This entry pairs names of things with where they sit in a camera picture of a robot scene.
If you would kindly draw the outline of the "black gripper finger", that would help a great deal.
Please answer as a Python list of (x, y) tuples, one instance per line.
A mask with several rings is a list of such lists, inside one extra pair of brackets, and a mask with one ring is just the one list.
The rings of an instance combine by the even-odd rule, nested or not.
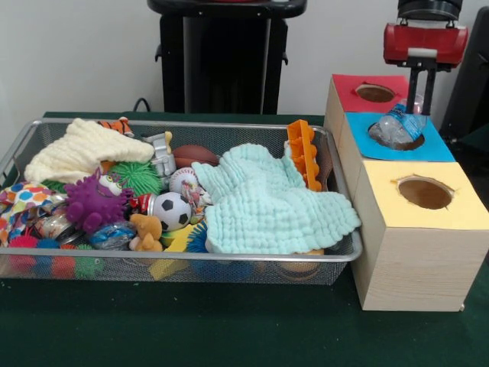
[(409, 79), (409, 89), (408, 89), (408, 96), (406, 99), (406, 111), (407, 112), (413, 112), (414, 111), (414, 105), (416, 101), (416, 91), (417, 91), (417, 83), (418, 83), (418, 77), (421, 69), (418, 67), (414, 67), (410, 71), (410, 79)]
[(423, 97), (422, 115), (431, 114), (432, 96), (433, 96), (435, 81), (436, 81), (436, 71), (428, 70), (427, 77), (426, 77), (425, 92)]

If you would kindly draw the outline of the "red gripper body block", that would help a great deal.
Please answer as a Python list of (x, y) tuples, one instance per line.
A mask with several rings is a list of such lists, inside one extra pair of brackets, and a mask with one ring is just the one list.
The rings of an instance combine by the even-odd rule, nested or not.
[(428, 58), (444, 67), (455, 68), (468, 42), (466, 27), (421, 28), (387, 24), (384, 29), (384, 61), (410, 67), (410, 58)]

